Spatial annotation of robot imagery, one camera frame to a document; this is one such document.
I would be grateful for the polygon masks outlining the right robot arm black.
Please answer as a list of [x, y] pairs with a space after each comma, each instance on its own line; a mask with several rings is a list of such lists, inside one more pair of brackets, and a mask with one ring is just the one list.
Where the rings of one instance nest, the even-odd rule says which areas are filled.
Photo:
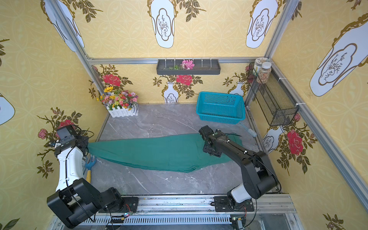
[[208, 126], [200, 129], [199, 134], [204, 140], [205, 153], [218, 158], [226, 155], [241, 170], [242, 182], [230, 190], [226, 197], [216, 198], [211, 203], [217, 212], [246, 210], [252, 199], [257, 200], [281, 185], [267, 154], [248, 150], [236, 143], [231, 139], [236, 134], [226, 134], [218, 129], [213, 131]]

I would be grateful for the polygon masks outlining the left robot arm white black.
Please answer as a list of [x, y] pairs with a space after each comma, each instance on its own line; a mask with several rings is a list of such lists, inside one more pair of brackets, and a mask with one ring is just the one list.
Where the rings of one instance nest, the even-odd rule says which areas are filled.
[[55, 143], [59, 161], [59, 182], [47, 205], [63, 224], [73, 229], [98, 212], [106, 212], [113, 223], [136, 213], [138, 197], [122, 197], [111, 187], [103, 192], [87, 181], [88, 138], [71, 135]]

